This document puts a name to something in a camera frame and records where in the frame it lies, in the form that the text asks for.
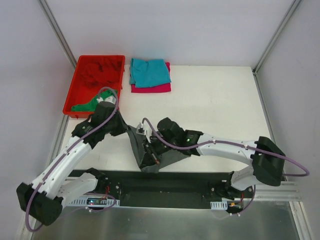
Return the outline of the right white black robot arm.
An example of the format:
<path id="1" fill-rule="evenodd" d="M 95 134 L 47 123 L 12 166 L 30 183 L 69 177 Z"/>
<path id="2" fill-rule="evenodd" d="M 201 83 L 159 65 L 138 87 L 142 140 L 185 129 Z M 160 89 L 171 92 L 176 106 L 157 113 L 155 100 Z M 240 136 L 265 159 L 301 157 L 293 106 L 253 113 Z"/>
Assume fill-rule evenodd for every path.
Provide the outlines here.
<path id="1" fill-rule="evenodd" d="M 176 151 L 182 157 L 215 156 L 245 164 L 243 169 L 231 171 L 226 181 L 214 187 L 221 198 L 233 200 L 256 184 L 278 187 L 283 178 L 285 154 L 264 136 L 256 141 L 232 141 L 183 129 L 168 117 L 157 124 L 157 130 L 144 118 L 136 133 L 144 136 L 145 155 L 140 162 L 143 171 L 150 167 L 159 170 L 163 164 L 180 161 L 180 157 L 165 157 L 169 151 Z"/>

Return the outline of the grey t shirt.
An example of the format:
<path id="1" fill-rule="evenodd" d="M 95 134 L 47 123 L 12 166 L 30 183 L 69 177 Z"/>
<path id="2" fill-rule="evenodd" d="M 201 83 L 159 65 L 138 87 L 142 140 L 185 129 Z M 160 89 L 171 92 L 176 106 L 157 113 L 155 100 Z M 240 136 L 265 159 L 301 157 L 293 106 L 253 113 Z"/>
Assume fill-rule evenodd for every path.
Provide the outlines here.
<path id="1" fill-rule="evenodd" d="M 147 139 L 147 137 L 145 135 L 137 134 L 136 130 L 137 129 L 135 127 L 129 126 L 127 133 L 128 133 L 128 136 L 129 136 L 132 152 L 133 152 L 133 155 L 135 157 L 135 160 L 136 160 L 136 163 L 137 163 L 139 169 L 143 173 L 158 173 L 159 170 L 163 169 L 163 168 L 140 168 L 140 157 L 143 154 L 142 141 L 145 138 Z M 187 154 L 185 152 L 181 152 L 181 151 L 179 151 L 177 149 L 174 149 L 174 148 L 172 148 L 172 149 L 175 150 L 175 153 L 173 155 L 173 159 L 174 160 L 173 160 L 172 164 L 177 163 L 177 162 L 179 162 L 179 161 L 181 161 L 183 159 L 187 159 L 187 158 L 191 157 L 190 154 Z"/>

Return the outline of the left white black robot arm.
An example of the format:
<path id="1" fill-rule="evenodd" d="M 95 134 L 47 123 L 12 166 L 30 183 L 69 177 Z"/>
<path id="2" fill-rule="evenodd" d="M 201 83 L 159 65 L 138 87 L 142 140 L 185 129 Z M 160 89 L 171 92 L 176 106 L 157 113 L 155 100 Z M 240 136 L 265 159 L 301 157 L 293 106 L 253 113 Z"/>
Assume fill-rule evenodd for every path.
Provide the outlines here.
<path id="1" fill-rule="evenodd" d="M 64 184 L 66 178 L 105 135 L 118 136 L 128 126 L 116 103 L 102 101 L 93 114 L 77 124 L 65 148 L 52 163 L 30 184 L 21 183 L 17 189 L 20 208 L 25 211 L 25 226 L 30 232 L 29 217 L 41 225 L 49 226 L 60 216 L 63 208 L 85 193 L 108 196 L 110 187 L 107 177 L 95 168 L 85 171 L 76 180 Z"/>

